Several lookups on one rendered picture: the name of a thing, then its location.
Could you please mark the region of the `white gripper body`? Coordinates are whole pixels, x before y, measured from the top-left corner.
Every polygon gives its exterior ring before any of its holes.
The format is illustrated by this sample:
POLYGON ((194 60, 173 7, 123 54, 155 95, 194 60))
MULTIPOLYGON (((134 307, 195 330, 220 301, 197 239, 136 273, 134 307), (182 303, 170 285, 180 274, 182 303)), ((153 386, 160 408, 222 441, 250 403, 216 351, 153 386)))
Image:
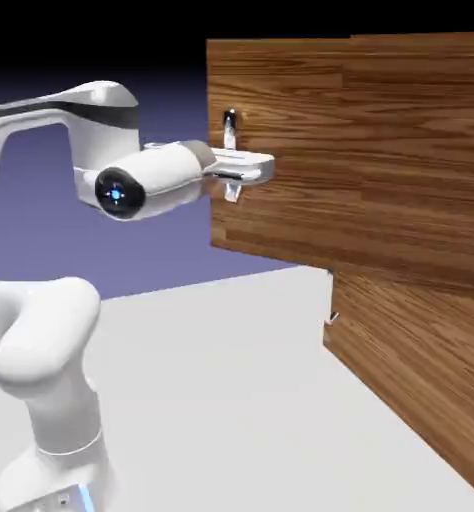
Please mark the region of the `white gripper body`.
POLYGON ((203 170, 214 177, 238 185, 258 185, 269 181, 275 170, 275 157, 250 151, 212 148, 216 162, 203 170))

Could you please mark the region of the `silver curved door handle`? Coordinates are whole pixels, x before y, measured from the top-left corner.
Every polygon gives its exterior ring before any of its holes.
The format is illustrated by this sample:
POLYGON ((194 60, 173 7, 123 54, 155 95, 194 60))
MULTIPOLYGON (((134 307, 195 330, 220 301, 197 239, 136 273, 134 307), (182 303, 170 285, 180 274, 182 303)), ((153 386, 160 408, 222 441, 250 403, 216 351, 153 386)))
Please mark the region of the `silver curved door handle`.
MULTIPOLYGON (((234 108, 230 108, 224 112, 223 115, 223 147, 229 150, 237 148, 237 112, 234 108)), ((228 202, 236 203, 240 197, 242 187, 227 183, 225 185, 225 200, 228 202)))

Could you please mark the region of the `wooden cabinet door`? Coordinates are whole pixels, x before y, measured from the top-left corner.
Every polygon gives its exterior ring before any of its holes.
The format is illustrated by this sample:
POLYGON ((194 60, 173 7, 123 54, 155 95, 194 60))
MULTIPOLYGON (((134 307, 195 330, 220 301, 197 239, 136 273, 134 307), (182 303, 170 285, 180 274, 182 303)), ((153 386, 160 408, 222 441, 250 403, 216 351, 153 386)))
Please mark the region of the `wooden cabinet door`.
POLYGON ((474 296, 474 32, 206 44, 208 138, 237 113, 273 178, 211 204, 219 248, 474 296))

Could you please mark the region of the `wooden cabinet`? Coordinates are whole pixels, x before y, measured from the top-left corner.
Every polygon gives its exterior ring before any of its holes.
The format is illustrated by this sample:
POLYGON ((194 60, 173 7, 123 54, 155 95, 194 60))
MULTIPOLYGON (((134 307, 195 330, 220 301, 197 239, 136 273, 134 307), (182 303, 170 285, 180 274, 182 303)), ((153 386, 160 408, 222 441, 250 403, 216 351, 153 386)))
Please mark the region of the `wooden cabinet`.
POLYGON ((474 32, 352 39, 325 345, 474 487, 474 32))

